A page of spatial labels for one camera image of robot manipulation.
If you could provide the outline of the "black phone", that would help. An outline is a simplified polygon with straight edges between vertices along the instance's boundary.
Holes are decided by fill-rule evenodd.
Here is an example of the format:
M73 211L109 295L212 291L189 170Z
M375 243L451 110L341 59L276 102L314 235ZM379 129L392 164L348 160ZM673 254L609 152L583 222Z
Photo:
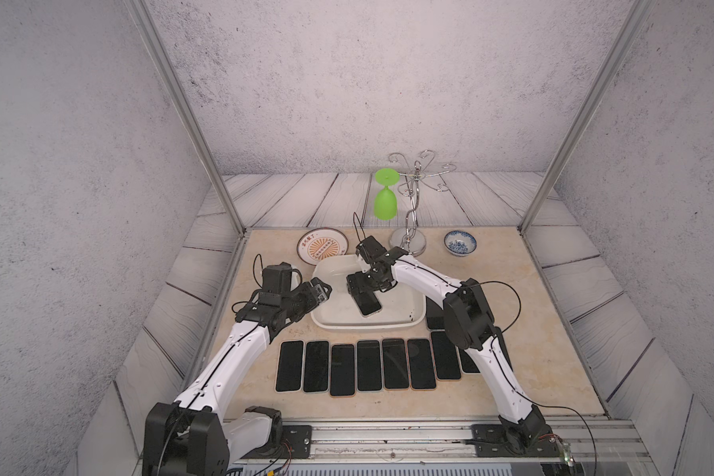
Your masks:
M355 347L353 344L337 344L331 347L330 389L333 397L348 397L356 389Z
M383 308L375 293L371 290L351 291L350 295L363 317L374 315L374 313L378 313Z

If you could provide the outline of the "purple case phone back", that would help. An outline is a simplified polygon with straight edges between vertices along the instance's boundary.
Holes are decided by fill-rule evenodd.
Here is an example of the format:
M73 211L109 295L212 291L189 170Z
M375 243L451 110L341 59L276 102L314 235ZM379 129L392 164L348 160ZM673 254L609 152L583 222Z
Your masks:
M285 341L281 344L276 377L277 392L295 392L303 381L303 351L301 340Z

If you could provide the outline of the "mint green case phone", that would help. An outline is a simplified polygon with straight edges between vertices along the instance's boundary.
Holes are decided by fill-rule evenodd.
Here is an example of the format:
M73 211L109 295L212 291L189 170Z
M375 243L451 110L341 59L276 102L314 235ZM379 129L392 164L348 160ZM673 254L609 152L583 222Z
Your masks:
M321 393L328 389L329 349L329 343L324 340L311 341L305 345L303 390L306 393Z

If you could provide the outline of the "light green case phone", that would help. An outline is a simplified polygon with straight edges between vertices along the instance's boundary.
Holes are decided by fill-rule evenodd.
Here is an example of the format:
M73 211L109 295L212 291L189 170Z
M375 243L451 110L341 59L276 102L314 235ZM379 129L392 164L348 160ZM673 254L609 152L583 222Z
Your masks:
M376 392L383 388L381 345L378 340L357 342L357 389Z

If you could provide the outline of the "pink case phone front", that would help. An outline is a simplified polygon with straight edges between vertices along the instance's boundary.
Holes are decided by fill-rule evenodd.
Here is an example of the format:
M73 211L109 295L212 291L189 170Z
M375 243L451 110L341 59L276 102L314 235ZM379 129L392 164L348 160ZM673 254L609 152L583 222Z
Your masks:
M411 386L414 390L432 390L436 388L432 345L428 339L408 340Z

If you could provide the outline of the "blue purple case phone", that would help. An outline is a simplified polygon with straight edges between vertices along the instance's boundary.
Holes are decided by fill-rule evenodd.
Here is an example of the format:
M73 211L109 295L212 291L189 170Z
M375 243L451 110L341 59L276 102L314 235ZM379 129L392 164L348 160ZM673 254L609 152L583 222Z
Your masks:
M473 359L470 357L470 355L462 350L458 350L458 355L459 355L459 361L460 361L460 367L461 370L464 374L478 374L479 369Z

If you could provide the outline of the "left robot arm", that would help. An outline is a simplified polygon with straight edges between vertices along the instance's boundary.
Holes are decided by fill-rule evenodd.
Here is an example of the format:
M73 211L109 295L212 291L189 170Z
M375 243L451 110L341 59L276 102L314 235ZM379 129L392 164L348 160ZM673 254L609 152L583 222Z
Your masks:
M276 457L283 446L279 411L250 407L226 422L225 412L254 362L273 339L301 321L332 293L283 262L262 271L262 282L235 314L220 351L202 374L170 404L158 403L145 422L145 475L223 475L250 455Z

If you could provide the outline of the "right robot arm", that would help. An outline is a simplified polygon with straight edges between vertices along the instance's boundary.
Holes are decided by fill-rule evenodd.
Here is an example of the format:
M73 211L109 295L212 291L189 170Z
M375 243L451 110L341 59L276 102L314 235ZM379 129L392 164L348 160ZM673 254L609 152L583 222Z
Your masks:
M505 446L517 455L531 451L551 428L536 403L519 384L501 343L503 331L495 325L494 313L474 279L448 277L426 267L400 247L385 248L368 236L356 246L365 270L347 277L347 289L361 313L370 313L378 303L376 293L401 284L436 303L443 312L444 332L449 341L475 363L494 397Z

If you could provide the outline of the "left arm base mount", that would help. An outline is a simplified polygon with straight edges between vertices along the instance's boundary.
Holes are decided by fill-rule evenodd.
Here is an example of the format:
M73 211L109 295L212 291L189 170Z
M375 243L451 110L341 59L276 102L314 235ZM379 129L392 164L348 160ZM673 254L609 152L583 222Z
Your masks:
M312 442L312 426L284 424L281 428L273 429L270 442L263 447L251 450L244 456L244 459L288 459L289 457L293 460L309 459Z

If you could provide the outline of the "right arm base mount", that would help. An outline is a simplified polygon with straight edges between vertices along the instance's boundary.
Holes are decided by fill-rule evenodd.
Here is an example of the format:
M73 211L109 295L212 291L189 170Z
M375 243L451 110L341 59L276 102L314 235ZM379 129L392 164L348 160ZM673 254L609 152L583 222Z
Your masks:
M501 424L474 424L472 436L464 443L472 445L477 457L550 458L563 457L563 446L551 428L541 428L532 436L519 428Z

